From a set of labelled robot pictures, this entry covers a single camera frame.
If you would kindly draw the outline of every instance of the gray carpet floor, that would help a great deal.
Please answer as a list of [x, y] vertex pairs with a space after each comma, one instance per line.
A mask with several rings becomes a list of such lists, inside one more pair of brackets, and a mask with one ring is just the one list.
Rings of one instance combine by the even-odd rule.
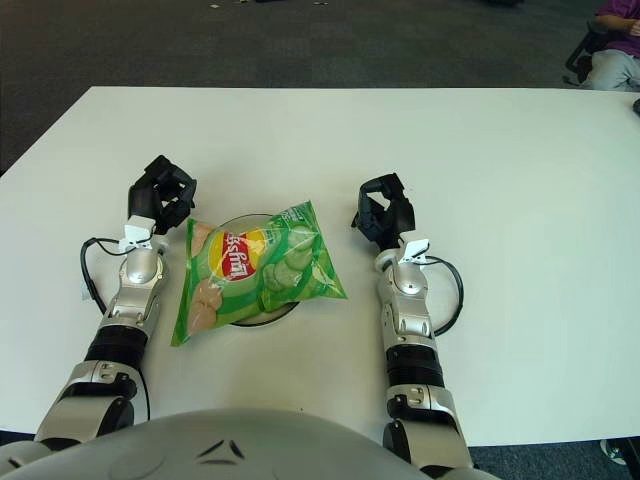
[[[600, 2], [326, 1], [0, 0], [0, 170], [92, 85], [566, 88]], [[630, 478], [596, 442], [472, 455], [505, 479]]]

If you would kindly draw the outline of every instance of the white table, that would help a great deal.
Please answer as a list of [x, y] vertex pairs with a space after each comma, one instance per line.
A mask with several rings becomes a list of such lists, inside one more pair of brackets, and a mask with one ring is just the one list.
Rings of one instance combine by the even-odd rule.
[[[127, 189], [158, 154], [198, 179], [196, 218], [311, 199], [348, 301], [169, 347], [185, 227], [144, 368], [154, 417], [304, 410], [380, 440], [375, 248], [349, 228], [359, 185], [396, 171], [431, 253], [465, 281], [439, 339], [470, 445], [640, 434], [636, 96], [562, 90], [92, 88], [0, 179], [0, 428], [33, 432], [100, 315], [80, 301], [90, 236], [122, 236]], [[236, 195], [238, 187], [245, 190]], [[105, 299], [119, 260], [89, 268]], [[435, 322], [455, 303], [429, 277]]]

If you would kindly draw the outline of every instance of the green chip bag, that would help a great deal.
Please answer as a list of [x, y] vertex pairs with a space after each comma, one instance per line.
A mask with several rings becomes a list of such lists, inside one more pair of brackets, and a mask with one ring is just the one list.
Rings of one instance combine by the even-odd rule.
[[171, 345], [318, 296], [346, 298], [311, 202], [241, 234], [189, 219], [187, 272]]

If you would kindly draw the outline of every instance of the black cable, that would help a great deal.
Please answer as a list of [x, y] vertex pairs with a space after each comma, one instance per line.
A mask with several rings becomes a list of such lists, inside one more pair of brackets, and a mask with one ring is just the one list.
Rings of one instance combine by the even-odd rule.
[[142, 380], [142, 386], [144, 387], [144, 398], [147, 400], [147, 422], [151, 420], [151, 405], [149, 402], [149, 389], [147, 388], [147, 382], [144, 379], [144, 375], [142, 374], [142, 369], [138, 369], [138, 373], [140, 374], [140, 380]]
[[433, 261], [416, 263], [415, 265], [436, 265], [438, 263], [441, 263], [442, 265], [444, 265], [449, 269], [449, 271], [451, 272], [451, 275], [453, 275], [453, 279], [456, 281], [456, 286], [458, 287], [458, 306], [453, 312], [453, 315], [451, 315], [451, 318], [449, 319], [449, 321], [447, 321], [447, 323], [445, 323], [441, 327], [436, 328], [434, 333], [437, 337], [439, 335], [442, 335], [443, 333], [448, 332], [449, 329], [453, 327], [455, 323], [458, 321], [458, 317], [460, 316], [460, 312], [462, 311], [462, 304], [464, 303], [464, 284], [462, 283], [462, 277], [460, 276], [458, 269], [452, 263], [449, 263], [446, 260], [443, 260], [442, 258], [439, 258], [439, 257], [425, 256], [424, 258], [426, 260], [433, 260]]
[[[151, 240], [151, 237], [145, 240], [139, 240], [136, 243], [138, 244], [146, 243], [149, 240]], [[130, 248], [124, 252], [118, 252], [118, 253], [111, 252], [105, 248], [103, 243], [115, 243], [117, 245], [120, 242], [118, 242], [118, 240], [114, 240], [113, 238], [96, 238], [96, 237], [91, 237], [89, 240], [87, 240], [82, 244], [82, 248], [80, 249], [80, 270], [82, 270], [82, 278], [84, 278], [84, 283], [87, 285], [87, 289], [89, 290], [89, 295], [91, 295], [91, 298], [98, 305], [98, 308], [100, 309], [100, 313], [104, 315], [105, 312], [107, 311], [107, 306], [102, 300], [102, 297], [98, 292], [98, 287], [96, 287], [96, 284], [91, 279], [91, 275], [89, 275], [89, 269], [87, 268], [87, 249], [95, 243], [98, 244], [98, 246], [102, 249], [103, 252], [105, 252], [107, 255], [111, 255], [112, 257], [120, 257], [122, 255], [126, 255], [132, 250], [135, 250], [135, 247]]]

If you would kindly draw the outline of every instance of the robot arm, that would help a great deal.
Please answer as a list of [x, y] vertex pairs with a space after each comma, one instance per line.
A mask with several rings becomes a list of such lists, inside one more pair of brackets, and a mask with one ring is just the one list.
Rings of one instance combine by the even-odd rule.
[[[394, 419], [383, 445], [424, 473], [472, 468], [453, 397], [445, 388], [423, 273], [429, 241], [415, 230], [413, 207], [396, 174], [365, 183], [352, 226], [378, 244], [378, 297], [387, 362], [387, 411]], [[368, 194], [380, 191], [385, 210]]]
[[[163, 258], [166, 243], [161, 236], [188, 216], [195, 188], [195, 180], [159, 156], [129, 190], [129, 219], [125, 238], [119, 242], [126, 256], [120, 266], [118, 292], [104, 307], [83, 268], [91, 296], [103, 313], [102, 321], [84, 361], [74, 367], [38, 428], [35, 441], [39, 443], [24, 442], [16, 458], [30, 458], [29, 452], [36, 450], [41, 455], [42, 445], [58, 451], [133, 425], [132, 402], [142, 398], [143, 387], [146, 393], [141, 361], [168, 274]], [[83, 254], [88, 245], [99, 241], [85, 243]]]

